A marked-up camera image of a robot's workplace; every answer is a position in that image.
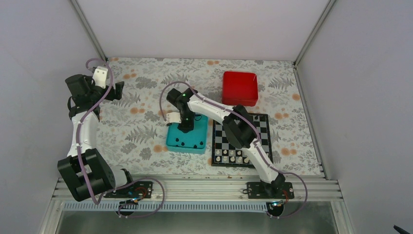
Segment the teal plastic tray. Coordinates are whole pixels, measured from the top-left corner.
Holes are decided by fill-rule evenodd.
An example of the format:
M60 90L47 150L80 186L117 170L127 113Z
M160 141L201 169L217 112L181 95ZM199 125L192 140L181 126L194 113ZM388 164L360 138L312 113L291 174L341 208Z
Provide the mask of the teal plastic tray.
M195 115L194 129L183 133L178 129L178 123L168 128L166 147L171 152L204 154L207 145L208 117Z

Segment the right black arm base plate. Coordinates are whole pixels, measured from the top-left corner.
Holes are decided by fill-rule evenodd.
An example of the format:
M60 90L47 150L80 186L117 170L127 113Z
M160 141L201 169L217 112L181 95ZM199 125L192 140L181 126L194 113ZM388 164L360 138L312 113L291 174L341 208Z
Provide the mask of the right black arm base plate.
M249 199L294 199L292 183L285 182L278 188L266 185L263 182L248 182L242 191Z

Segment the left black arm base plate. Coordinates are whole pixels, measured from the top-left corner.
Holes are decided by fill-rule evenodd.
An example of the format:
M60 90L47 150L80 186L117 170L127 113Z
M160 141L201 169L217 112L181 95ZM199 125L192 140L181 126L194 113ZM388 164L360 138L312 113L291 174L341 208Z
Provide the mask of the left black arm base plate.
M116 190L115 192L107 193L105 198L125 198L125 199L143 199L151 198L153 182L139 181L133 185Z

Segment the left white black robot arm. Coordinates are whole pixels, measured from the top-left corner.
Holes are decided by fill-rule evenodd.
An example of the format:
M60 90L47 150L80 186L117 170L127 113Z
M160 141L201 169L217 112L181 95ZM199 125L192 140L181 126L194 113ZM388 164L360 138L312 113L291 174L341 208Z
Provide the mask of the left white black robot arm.
M69 118L73 124L73 139L67 157L58 161L57 169L76 201L115 189L123 197L135 192L135 183L126 169L108 165L97 149L97 127L100 107L95 104L104 96L106 100L120 100L125 83L110 88L96 76L73 75L65 79L71 93L68 99Z

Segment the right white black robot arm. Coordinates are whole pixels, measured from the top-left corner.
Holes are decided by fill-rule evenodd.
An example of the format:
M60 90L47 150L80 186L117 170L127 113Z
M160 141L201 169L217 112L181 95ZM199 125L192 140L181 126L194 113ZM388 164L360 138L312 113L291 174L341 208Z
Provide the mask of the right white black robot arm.
M192 88L187 88L184 92L171 89L167 101L178 109L178 129L183 133L194 129L196 113L220 123L229 143L241 149L257 170L265 195L276 198L282 193L285 177L268 159L261 144L261 135L245 107L218 103Z

